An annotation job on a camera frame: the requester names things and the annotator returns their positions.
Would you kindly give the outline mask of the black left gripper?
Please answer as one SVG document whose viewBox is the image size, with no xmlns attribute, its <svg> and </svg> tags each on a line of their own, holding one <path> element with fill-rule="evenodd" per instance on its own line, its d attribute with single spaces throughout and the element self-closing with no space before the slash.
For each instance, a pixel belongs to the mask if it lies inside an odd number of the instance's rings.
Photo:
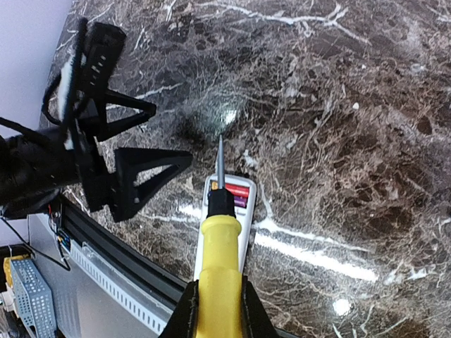
<svg viewBox="0 0 451 338">
<path fill-rule="evenodd" d="M 122 115 L 108 117 L 107 106 Z M 156 115 L 156 105 L 144 99 L 105 89 L 74 102 L 66 118 L 71 133 L 75 167 L 91 211 L 111 209 L 115 222 L 129 220 L 173 178 L 192 164 L 188 151 L 119 148 L 114 151 L 116 172 L 110 173 L 96 141 L 106 141 Z"/>
</svg>

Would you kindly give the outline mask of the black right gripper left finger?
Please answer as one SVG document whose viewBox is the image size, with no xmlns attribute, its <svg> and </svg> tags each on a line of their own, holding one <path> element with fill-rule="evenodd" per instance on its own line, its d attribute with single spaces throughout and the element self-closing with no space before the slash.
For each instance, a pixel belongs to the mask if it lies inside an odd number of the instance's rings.
<svg viewBox="0 0 451 338">
<path fill-rule="evenodd" d="M 159 338 L 193 338 L 197 329 L 199 281 L 190 282 Z"/>
</svg>

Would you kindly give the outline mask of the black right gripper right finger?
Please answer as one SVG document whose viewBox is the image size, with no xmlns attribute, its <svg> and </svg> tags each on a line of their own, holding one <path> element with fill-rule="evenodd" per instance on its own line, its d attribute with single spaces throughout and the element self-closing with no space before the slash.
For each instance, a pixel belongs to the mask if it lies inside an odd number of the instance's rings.
<svg viewBox="0 0 451 338">
<path fill-rule="evenodd" d="M 245 275 L 242 276 L 241 311 L 244 337 L 279 337 L 253 284 Z"/>
</svg>

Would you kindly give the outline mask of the yellow handle screwdriver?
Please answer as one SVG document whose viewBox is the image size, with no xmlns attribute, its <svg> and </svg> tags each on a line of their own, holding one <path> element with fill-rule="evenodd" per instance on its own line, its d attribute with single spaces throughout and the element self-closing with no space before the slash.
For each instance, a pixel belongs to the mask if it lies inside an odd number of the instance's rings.
<svg viewBox="0 0 451 338">
<path fill-rule="evenodd" d="M 217 182 L 218 188 L 208 194 L 208 213 L 201 227 L 204 243 L 196 336 L 241 337 L 238 237 L 242 227 L 235 217 L 233 195 L 226 189 L 222 137 L 218 145 Z"/>
</svg>

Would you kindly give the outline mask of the grey remote control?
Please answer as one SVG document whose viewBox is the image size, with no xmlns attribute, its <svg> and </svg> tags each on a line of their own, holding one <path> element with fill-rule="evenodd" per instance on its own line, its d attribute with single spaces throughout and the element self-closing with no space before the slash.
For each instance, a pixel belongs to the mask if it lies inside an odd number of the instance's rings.
<svg viewBox="0 0 451 338">
<path fill-rule="evenodd" d="M 217 181 L 217 174 L 208 176 L 205 179 L 204 183 L 204 192 L 202 199 L 202 216 L 198 231 L 197 252 L 194 263 L 193 280 L 198 280 L 200 272 L 202 271 L 204 235 L 202 234 L 201 226 L 202 223 L 206 220 L 208 214 L 208 205 L 209 205 L 208 197 L 211 191 L 211 183 L 210 183 L 211 180 Z M 257 186 L 250 179 L 229 174 L 225 175 L 225 183 L 249 187 L 249 196 L 247 197 L 248 198 L 247 207 L 239 208 L 236 207 L 234 204 L 236 219 L 240 222 L 242 226 L 241 233 L 238 237 L 238 257 L 239 257 L 239 270 L 241 273 L 243 273 L 247 255 L 247 247 L 249 244 L 249 235 L 252 226 L 252 219 L 254 215 L 254 207 L 257 199 Z"/>
</svg>

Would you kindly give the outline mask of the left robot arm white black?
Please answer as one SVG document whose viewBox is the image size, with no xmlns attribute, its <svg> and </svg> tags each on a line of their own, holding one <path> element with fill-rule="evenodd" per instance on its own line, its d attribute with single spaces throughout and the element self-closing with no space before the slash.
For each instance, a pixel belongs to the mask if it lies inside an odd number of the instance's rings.
<svg viewBox="0 0 451 338">
<path fill-rule="evenodd" d="M 118 148 L 115 172 L 97 149 L 105 141 L 147 122 L 156 105 L 106 90 L 82 101 L 72 129 L 72 149 L 60 139 L 58 127 L 1 141 L 1 215 L 25 218 L 45 211 L 68 185 L 80 183 L 88 208 L 108 206 L 115 222 L 133 218 L 173 178 L 189 168 L 188 151 Z"/>
</svg>

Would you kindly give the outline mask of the blue purple battery in remote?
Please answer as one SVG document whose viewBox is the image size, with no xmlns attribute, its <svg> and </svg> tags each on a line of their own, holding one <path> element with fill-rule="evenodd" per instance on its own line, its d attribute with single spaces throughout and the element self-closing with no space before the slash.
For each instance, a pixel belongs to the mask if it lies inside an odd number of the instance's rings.
<svg viewBox="0 0 451 338">
<path fill-rule="evenodd" d="M 236 207 L 239 207 L 239 208 L 247 207 L 248 198 L 243 197 L 243 196 L 233 196 L 233 198 L 234 198 L 234 204 Z"/>
</svg>

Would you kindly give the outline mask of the red battery in remote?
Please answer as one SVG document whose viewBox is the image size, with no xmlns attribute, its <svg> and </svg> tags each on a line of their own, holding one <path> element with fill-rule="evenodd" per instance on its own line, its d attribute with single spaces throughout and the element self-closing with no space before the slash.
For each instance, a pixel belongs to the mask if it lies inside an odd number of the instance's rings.
<svg viewBox="0 0 451 338">
<path fill-rule="evenodd" d="M 210 183 L 211 183 L 211 190 L 216 190 L 219 188 L 217 181 L 211 180 Z M 229 192 L 231 192 L 234 196 L 239 196 L 242 198 L 247 198 L 249 196 L 249 187 L 226 183 L 225 188 Z"/>
</svg>

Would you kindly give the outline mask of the perforated metal box background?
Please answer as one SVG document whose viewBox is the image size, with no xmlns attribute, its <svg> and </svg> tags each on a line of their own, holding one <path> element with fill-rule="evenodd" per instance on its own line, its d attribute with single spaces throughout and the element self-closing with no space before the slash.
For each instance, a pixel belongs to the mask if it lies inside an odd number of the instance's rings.
<svg viewBox="0 0 451 338">
<path fill-rule="evenodd" d="M 55 337 L 54 302 L 49 285 L 30 259 L 10 262 L 18 314 L 33 337 Z"/>
</svg>

